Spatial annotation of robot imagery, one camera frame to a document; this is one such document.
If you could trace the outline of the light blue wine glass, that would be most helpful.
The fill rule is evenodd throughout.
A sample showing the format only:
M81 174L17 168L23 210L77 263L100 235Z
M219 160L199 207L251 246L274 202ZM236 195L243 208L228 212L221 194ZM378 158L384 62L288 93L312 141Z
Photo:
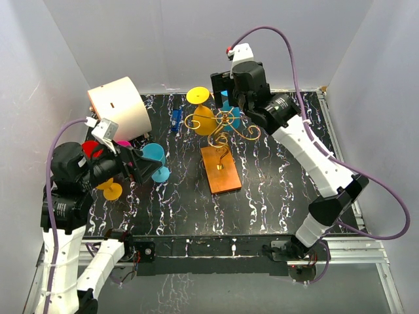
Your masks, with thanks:
M170 177L170 170L166 167L166 153L161 145L158 143L146 144L143 148L143 156L148 159L160 162L162 166L157 169L153 175L152 180L155 183L164 183Z

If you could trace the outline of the red wine glass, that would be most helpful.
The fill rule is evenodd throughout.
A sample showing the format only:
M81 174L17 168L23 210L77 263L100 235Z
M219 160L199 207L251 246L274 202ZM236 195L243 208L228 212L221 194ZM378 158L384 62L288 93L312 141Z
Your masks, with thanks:
M102 150L98 149L99 143L97 141L85 141L81 146L89 160L99 157L102 153Z

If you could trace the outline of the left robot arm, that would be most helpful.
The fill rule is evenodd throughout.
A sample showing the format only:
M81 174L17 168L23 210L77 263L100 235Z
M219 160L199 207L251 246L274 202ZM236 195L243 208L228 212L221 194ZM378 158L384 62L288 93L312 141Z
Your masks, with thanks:
M143 184L162 166L142 150L100 146L90 158L81 144L66 142L48 155L41 210L45 258L36 313L96 313L98 296L116 264L134 256L128 231L109 230L85 271L79 275L79 256L93 189L117 175Z

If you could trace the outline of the teal wine glass back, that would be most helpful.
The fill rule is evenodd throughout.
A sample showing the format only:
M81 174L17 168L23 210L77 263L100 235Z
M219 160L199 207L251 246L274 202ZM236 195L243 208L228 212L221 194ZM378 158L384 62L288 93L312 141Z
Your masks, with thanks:
M229 105L228 92L226 90L221 92L221 98L223 100L223 106L221 108L221 111L226 111L229 113L228 115L229 120L227 122L227 125L224 127L224 130L225 131L233 131L233 129L237 130L241 124L240 109L238 107L233 107Z

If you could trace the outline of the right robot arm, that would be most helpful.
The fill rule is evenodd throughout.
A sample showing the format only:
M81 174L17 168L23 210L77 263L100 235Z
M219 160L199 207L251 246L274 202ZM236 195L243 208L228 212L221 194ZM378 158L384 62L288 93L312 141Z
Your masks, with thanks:
M368 185L368 178L333 161L333 154L311 132L294 100L270 91L261 62L245 61L231 72L211 74L210 79L217 107L223 104L222 92L227 92L230 105L283 145L316 184L320 195L308 206L302 225L280 248L268 250L294 259L309 258L315 244Z

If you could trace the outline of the pink wine glass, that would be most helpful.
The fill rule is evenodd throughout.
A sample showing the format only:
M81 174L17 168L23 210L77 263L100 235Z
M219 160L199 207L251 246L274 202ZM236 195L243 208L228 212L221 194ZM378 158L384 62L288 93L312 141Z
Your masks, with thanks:
M123 147L127 148L127 149L132 149L133 146L131 145L131 143L129 141L117 141L116 144L118 145L118 149L122 150Z

